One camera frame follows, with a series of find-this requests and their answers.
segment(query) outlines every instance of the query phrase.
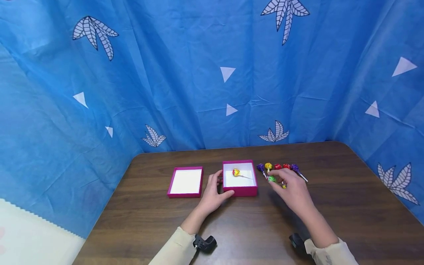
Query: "blue curtain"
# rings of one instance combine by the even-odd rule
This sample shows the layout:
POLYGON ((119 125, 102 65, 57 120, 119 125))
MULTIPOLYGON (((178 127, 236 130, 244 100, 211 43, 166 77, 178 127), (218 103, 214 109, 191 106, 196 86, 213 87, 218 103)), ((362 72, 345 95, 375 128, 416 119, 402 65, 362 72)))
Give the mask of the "blue curtain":
POLYGON ((424 221, 419 0, 0 2, 0 198, 87 237, 143 152, 337 140, 424 221))

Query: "left hand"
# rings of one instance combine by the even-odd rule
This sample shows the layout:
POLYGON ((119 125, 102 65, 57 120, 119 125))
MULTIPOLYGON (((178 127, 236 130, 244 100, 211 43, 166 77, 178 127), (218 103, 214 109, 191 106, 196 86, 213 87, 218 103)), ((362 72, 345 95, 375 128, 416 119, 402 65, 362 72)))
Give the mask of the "left hand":
POLYGON ((218 176, 222 170, 217 171, 215 174, 209 175, 208 184, 203 193, 202 199, 196 207, 203 215, 208 216, 210 213, 218 209, 218 207, 228 198, 234 195, 233 190, 226 191, 218 194, 217 186, 219 185, 218 176))

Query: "empty pink box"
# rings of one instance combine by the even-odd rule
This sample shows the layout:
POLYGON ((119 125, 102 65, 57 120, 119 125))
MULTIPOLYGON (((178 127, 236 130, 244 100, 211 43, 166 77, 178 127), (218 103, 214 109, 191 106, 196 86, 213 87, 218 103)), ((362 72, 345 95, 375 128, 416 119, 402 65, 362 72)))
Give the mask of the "empty pink box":
POLYGON ((256 182, 255 166, 252 160, 237 160, 222 162, 223 190, 233 190, 236 197, 256 196, 258 185, 256 182), (240 175, 234 177, 233 169, 240 170, 240 175))
POLYGON ((203 167, 176 167, 168 189, 169 198, 200 197, 203 167))

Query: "white triangle pattern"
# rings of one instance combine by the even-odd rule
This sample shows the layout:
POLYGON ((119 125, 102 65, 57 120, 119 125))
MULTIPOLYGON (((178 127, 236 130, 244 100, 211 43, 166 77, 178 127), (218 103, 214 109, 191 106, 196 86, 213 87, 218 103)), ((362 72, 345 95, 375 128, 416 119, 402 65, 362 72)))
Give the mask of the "white triangle pattern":
POLYGON ((409 60, 401 57, 399 59, 398 65, 396 65, 396 69, 393 72, 392 77, 393 76, 396 76, 396 75, 403 74, 403 73, 408 72, 408 71, 411 71, 412 69, 415 69, 417 67, 418 66, 416 66, 413 63, 411 63, 409 60))
POLYGON ((84 107, 87 107, 87 104, 85 104, 85 97, 84 97, 84 92, 78 93, 76 95, 73 96, 74 99, 76 99, 79 103, 81 103, 82 105, 84 105, 84 107))
POLYGON ((237 111, 238 111, 237 109, 235 109, 234 107, 231 107, 230 105, 227 104, 227 116, 231 115, 231 114, 233 114, 237 111))
POLYGON ((108 131, 111 138, 113 138, 113 128, 105 126, 106 130, 108 131))
POLYGON ((227 82, 228 78, 233 74, 235 68, 232 67, 221 67, 222 78, 224 79, 224 83, 227 82))
POLYGON ((377 101, 374 101, 365 113, 380 118, 380 112, 378 111, 377 101))

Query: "brown table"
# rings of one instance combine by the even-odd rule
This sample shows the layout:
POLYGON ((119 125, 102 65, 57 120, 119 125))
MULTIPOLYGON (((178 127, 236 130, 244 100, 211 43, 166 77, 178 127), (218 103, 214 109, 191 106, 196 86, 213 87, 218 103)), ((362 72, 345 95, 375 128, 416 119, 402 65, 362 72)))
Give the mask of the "brown table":
MULTIPOLYGON (((424 264, 424 228, 346 145, 322 142, 169 153, 134 158, 74 264, 148 264, 200 198, 167 197, 174 167, 222 161, 296 163, 335 233, 362 264, 424 264)), ((213 254, 192 264, 311 264, 291 248, 292 215, 257 174, 258 196, 231 198, 210 215, 200 234, 213 235, 213 254)))

